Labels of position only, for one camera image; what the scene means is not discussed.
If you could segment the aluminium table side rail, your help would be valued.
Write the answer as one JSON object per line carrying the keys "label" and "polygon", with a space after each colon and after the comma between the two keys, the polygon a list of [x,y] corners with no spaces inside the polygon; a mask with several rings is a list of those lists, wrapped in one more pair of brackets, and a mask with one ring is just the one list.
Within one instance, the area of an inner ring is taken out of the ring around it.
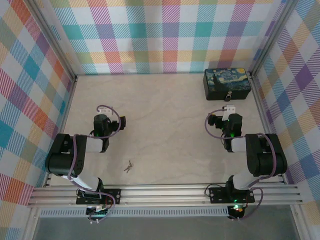
{"label": "aluminium table side rail", "polygon": [[258,87],[256,86],[256,83],[254,81],[254,77],[251,76],[251,74],[249,74],[248,79],[249,79],[249,83],[251,86],[251,92],[253,94],[255,104],[256,104],[256,107],[257,107],[257,110],[259,113],[260,121],[261,121],[261,124],[263,127],[263,133],[265,135],[270,134],[272,132],[272,130],[271,130],[270,124],[268,122],[267,115],[266,115],[264,108],[263,108],[263,102],[262,102],[262,99],[259,95]]}
{"label": "aluminium table side rail", "polygon": [[[72,83],[71,88],[70,88],[69,99],[68,99],[67,105],[65,107],[65,111],[64,111],[64,114],[63,114],[61,126],[59,128],[59,133],[60,134],[62,134],[64,132],[64,130],[65,130],[65,126],[66,126],[66,123],[67,123],[67,120],[68,120],[68,115],[69,115],[70,108],[71,108],[71,105],[72,105],[73,97],[74,97],[74,94],[75,94],[75,91],[76,91],[77,82],[78,82],[78,77],[76,76],[76,78],[75,78],[75,80]],[[51,180],[51,174],[50,173],[46,173],[45,176],[44,176],[43,182],[42,182],[42,187],[45,188],[45,187],[49,186],[50,185],[50,180]]]}

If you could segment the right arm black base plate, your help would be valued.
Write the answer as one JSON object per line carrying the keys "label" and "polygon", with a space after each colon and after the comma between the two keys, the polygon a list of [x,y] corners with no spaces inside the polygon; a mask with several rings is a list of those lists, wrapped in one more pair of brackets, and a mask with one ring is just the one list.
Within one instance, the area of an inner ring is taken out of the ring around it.
{"label": "right arm black base plate", "polygon": [[254,203],[255,197],[252,191],[229,189],[227,187],[209,188],[211,204],[246,204]]}

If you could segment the electronics board with white connector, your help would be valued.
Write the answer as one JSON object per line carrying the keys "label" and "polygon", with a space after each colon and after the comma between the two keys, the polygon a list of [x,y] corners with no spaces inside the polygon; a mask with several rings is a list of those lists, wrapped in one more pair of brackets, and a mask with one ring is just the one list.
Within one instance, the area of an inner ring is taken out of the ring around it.
{"label": "electronics board with white connector", "polygon": [[90,224],[99,224],[111,212],[108,206],[87,207],[85,214]]}

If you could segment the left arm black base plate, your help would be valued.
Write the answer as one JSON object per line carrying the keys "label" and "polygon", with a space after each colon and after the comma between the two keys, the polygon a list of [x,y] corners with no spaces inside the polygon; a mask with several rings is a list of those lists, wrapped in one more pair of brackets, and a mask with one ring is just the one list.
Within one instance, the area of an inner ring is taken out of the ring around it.
{"label": "left arm black base plate", "polygon": [[[121,189],[119,188],[105,188],[101,190],[102,193],[113,196],[115,199],[115,204],[120,204],[121,199]],[[77,205],[112,205],[113,200],[110,196],[103,194],[90,193],[83,190],[77,190],[76,192],[76,204]]]}

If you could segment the electronics board with orange connector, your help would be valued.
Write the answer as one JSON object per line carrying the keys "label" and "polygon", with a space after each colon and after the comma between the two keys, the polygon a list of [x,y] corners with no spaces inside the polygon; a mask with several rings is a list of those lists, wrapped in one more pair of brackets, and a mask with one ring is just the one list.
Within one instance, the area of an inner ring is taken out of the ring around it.
{"label": "electronics board with orange connector", "polygon": [[228,210],[227,217],[233,221],[239,220],[244,217],[246,208],[247,208],[246,205],[238,205],[238,204],[228,206],[227,207],[227,210]]}

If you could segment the black box with painted lid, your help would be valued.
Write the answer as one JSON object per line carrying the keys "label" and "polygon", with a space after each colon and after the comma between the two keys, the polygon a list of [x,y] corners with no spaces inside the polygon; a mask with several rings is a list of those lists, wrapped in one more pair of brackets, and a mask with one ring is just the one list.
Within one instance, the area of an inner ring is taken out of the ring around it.
{"label": "black box with painted lid", "polygon": [[231,100],[244,100],[251,85],[244,68],[208,68],[204,70],[203,85],[208,101],[225,101],[228,91]]}

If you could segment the aluminium frame post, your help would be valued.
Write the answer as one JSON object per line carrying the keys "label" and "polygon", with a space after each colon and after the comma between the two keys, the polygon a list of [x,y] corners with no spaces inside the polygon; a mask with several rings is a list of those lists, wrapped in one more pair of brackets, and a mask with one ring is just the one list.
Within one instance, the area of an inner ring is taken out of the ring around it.
{"label": "aluminium frame post", "polygon": [[251,76],[255,76],[262,67],[297,3],[298,0],[274,0],[272,2],[258,39],[254,44],[253,59],[247,68]]}
{"label": "aluminium frame post", "polygon": [[40,7],[36,3],[36,0],[23,0],[23,1],[28,7],[28,9],[30,10],[33,17],[35,18],[35,21],[39,25],[41,31],[43,32],[43,35],[46,37],[49,45],[52,47],[61,65],[66,70],[67,75],[71,78],[73,83],[76,82],[78,76],[75,74],[70,62],[67,60],[67,56],[63,52],[63,49],[61,48],[57,38],[55,37],[52,31],[52,28],[48,24],[43,13],[41,12]]}

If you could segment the aluminium frame leg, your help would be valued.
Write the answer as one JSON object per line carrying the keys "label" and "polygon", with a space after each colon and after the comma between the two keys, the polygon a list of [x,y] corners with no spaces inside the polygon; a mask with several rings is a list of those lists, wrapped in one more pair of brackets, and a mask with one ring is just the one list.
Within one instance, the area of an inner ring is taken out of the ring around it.
{"label": "aluminium frame leg", "polygon": [[40,213],[41,209],[39,207],[32,207],[30,209],[21,240],[33,240]]}
{"label": "aluminium frame leg", "polygon": [[300,240],[309,240],[309,233],[301,207],[298,204],[292,204],[290,208]]}

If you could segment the long aluminium mounting rail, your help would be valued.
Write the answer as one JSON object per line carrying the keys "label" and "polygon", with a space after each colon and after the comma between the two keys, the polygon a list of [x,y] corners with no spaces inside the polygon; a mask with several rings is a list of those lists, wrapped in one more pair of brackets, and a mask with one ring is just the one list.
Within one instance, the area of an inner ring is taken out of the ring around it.
{"label": "long aluminium mounting rail", "polygon": [[[131,184],[106,185],[106,189],[121,189],[120,207],[200,207],[227,206],[236,203],[211,203],[207,184]],[[29,200],[30,208],[95,207],[95,204],[77,205],[76,187],[71,185],[36,188]],[[283,182],[262,182],[253,191],[256,205],[298,205],[303,198],[296,185]]]}

